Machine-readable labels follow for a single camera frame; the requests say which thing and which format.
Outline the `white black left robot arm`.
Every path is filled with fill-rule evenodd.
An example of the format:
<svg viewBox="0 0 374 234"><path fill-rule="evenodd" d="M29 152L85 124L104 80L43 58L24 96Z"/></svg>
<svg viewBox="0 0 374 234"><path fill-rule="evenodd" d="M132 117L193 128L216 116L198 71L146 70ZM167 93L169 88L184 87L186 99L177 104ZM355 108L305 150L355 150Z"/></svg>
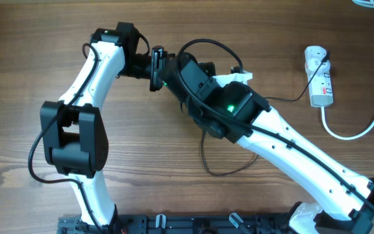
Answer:
<svg viewBox="0 0 374 234"><path fill-rule="evenodd" d="M119 22L112 29L98 28L84 44L90 50L72 86L58 101L46 101L40 109L46 162L72 184L81 207L75 228L84 233L114 233L119 230L116 205L103 175L108 157L108 139L101 117L106 95L120 75L148 79L151 91L160 90L158 73L174 57L162 46L146 53L137 47L145 36L133 23Z"/></svg>

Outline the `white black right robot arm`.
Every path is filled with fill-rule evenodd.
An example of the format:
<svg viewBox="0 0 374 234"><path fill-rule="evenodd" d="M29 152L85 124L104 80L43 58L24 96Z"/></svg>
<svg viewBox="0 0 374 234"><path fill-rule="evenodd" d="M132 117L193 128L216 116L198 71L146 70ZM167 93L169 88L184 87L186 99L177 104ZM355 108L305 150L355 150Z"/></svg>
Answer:
<svg viewBox="0 0 374 234"><path fill-rule="evenodd" d="M203 130L265 158L313 198L299 202L287 226L296 233L369 233L374 219L374 177L336 162L293 129L235 75L217 77L211 62L187 53L173 57L161 78Z"/></svg>

